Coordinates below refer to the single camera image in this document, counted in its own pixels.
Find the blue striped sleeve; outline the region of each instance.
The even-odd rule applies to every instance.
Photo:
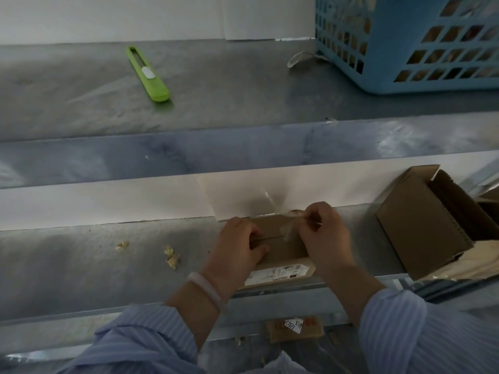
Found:
[[[359,338],[371,373],[497,372],[499,329],[471,315],[383,289],[362,313]]]
[[[94,343],[59,372],[204,372],[197,356],[194,336],[175,308],[131,305],[99,328]]]

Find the left hand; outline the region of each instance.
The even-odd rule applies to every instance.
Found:
[[[238,217],[228,220],[200,271],[225,302],[246,281],[255,265],[270,249],[268,245],[250,249],[252,235],[262,236],[254,223]]]

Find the blue plastic basket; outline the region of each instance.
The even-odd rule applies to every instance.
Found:
[[[499,0],[315,0],[315,38],[370,93],[499,88]]]

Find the paper scrap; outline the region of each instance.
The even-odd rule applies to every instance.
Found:
[[[174,253],[173,256],[171,256],[168,260],[166,260],[166,262],[168,263],[168,265],[170,265],[170,268],[172,268],[173,270],[177,270],[177,266],[179,264],[179,259],[180,259],[180,255],[177,253]]]
[[[116,246],[115,250],[117,250],[118,252],[123,252],[125,249],[128,248],[129,245],[130,242],[128,240],[120,241]]]
[[[284,327],[289,328],[293,332],[300,334],[301,327],[303,327],[303,319],[295,318],[284,321]]]
[[[175,253],[175,251],[173,250],[173,248],[169,245],[167,245],[165,247],[165,254],[166,254],[166,257],[170,258],[173,256],[173,254]]]

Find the open cardboard box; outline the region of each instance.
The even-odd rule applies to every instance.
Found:
[[[314,273],[315,265],[299,235],[286,233],[286,227],[290,226],[292,219],[284,215],[250,218],[264,233],[262,237],[253,239],[250,247],[266,244],[271,249],[257,264],[241,289],[307,278]]]
[[[499,226],[439,165],[411,167],[376,216],[414,280],[499,273]]]
[[[499,224],[499,186],[485,192],[476,201],[483,211]]]

